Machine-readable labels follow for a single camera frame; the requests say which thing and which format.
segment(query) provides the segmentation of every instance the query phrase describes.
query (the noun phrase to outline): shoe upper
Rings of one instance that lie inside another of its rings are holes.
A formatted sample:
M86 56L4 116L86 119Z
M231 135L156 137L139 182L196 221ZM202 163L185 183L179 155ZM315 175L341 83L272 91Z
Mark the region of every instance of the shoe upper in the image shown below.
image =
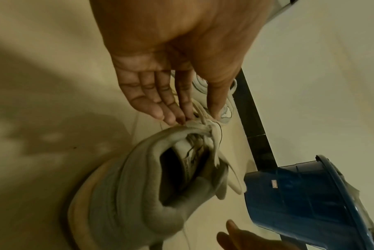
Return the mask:
M158 246L204 202L214 195L224 199L229 163L218 151L215 130L192 121L121 157L92 193L88 220L95 241L106 250Z

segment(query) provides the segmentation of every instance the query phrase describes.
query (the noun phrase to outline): shoe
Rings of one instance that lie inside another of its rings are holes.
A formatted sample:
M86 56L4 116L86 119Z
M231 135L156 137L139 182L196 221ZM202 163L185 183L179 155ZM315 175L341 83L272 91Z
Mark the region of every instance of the shoe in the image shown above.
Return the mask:
M246 191L239 179L239 186L228 183L234 169L218 149L218 125L200 118L145 139L88 176L67 209L78 249L162 249L199 206L224 199L227 184Z
M207 81L201 78L199 75L195 74L193 81L192 81L192 99L196 100L203 108L206 113L206 117L208 119L212 119L210 115L209 109L207 108ZM232 116L233 111L236 109L235 102L233 100L233 94L235 93L237 88L237 81L236 79L233 80L231 88L228 92L228 98L223 109L220 112L220 119L218 120L221 125L227 124Z

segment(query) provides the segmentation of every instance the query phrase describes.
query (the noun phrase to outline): shoe sole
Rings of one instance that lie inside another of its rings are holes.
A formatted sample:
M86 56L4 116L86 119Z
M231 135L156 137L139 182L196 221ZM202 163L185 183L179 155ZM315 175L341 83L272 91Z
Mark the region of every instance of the shoe sole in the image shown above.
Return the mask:
M101 250L94 241L88 224L92 191L118 158L108 160L83 178L67 197L60 213L60 224L73 250Z

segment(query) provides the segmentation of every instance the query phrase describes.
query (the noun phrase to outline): hand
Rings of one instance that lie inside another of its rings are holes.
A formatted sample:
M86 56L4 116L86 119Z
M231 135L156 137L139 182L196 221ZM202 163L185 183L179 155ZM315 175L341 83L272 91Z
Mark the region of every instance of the hand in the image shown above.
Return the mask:
M214 118L271 0L90 0L119 86L136 110L169 125L193 118L194 70ZM170 89L170 70L180 107Z
M228 220L226 226L229 234L217 234L217 241L224 250L299 250L288 242L270 241L240 230L232 220Z

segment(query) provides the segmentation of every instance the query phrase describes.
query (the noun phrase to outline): trash can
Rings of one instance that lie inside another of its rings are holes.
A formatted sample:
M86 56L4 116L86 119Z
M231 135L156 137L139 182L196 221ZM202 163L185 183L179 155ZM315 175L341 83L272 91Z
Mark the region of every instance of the trash can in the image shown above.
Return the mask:
M256 225L327 250L374 250L374 224L359 191L324 156L244 180Z

